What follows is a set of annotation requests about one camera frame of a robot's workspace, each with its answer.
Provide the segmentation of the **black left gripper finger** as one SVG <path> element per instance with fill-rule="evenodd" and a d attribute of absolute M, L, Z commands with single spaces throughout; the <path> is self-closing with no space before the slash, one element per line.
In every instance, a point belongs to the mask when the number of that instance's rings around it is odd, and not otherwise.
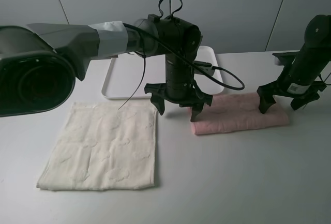
<path fill-rule="evenodd" d="M 202 112 L 204 108 L 204 104 L 195 104 L 194 106 L 191 107 L 191 122 L 195 122 L 195 119 L 197 116 Z"/>
<path fill-rule="evenodd" d="M 152 95 L 151 96 L 151 103 L 156 107 L 159 114 L 162 116 L 164 114 L 164 111 L 165 111 L 164 99 L 157 96 L 157 95 Z"/>

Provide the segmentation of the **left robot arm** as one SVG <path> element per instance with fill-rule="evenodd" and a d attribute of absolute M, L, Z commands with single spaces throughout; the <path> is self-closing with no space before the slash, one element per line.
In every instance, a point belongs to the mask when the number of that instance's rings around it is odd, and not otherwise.
<path fill-rule="evenodd" d="M 147 84 L 151 103 L 160 114 L 169 101 L 192 109 L 195 120 L 212 96 L 195 79 L 202 40 L 199 28 L 174 16 L 150 14 L 134 25 L 110 22 L 96 26 L 34 23 L 1 27 L 1 116 L 53 110 L 84 80 L 92 60 L 134 52 L 141 57 L 165 56 L 165 82 Z"/>

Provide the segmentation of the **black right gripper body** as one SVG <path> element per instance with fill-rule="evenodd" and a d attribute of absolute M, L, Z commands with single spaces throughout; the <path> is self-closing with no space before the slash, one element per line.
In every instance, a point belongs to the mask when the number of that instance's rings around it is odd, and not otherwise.
<path fill-rule="evenodd" d="M 326 89 L 326 83 L 316 78 L 326 67 L 325 50 L 299 51 L 291 65 L 283 66 L 276 81 L 258 87 L 257 93 L 269 93 L 274 96 L 291 98 L 307 95 L 320 95 Z"/>

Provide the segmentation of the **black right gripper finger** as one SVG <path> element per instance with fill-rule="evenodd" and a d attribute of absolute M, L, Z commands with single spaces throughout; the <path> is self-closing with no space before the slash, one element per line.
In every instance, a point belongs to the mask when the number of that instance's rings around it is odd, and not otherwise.
<path fill-rule="evenodd" d="M 299 108 L 307 105 L 310 102 L 316 101 L 319 99 L 318 95 L 307 95 L 305 97 L 294 98 L 291 101 L 291 108 L 293 110 L 298 110 Z"/>
<path fill-rule="evenodd" d="M 276 103 L 274 99 L 274 95 L 271 93 L 258 93 L 260 102 L 259 102 L 259 110 L 261 113 L 266 113 L 268 109 Z"/>

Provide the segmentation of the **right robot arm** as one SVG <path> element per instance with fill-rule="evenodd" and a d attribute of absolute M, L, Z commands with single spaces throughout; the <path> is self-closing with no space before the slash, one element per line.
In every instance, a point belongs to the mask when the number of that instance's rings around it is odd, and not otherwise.
<path fill-rule="evenodd" d="M 258 87 L 259 110 L 262 114 L 276 103 L 274 96 L 291 98 L 297 110 L 320 98 L 328 86 L 316 78 L 330 62 L 330 16 L 317 15 L 307 25 L 304 44 L 298 52 L 274 53 L 283 70 L 276 81 Z"/>

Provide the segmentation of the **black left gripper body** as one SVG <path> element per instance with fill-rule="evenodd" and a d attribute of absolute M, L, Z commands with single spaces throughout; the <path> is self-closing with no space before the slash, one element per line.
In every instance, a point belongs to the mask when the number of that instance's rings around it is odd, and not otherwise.
<path fill-rule="evenodd" d="M 165 82 L 147 83 L 144 92 L 181 107 L 194 104 L 210 106 L 213 99 L 212 95 L 202 92 L 197 86 L 193 68 L 173 54 L 165 55 Z"/>

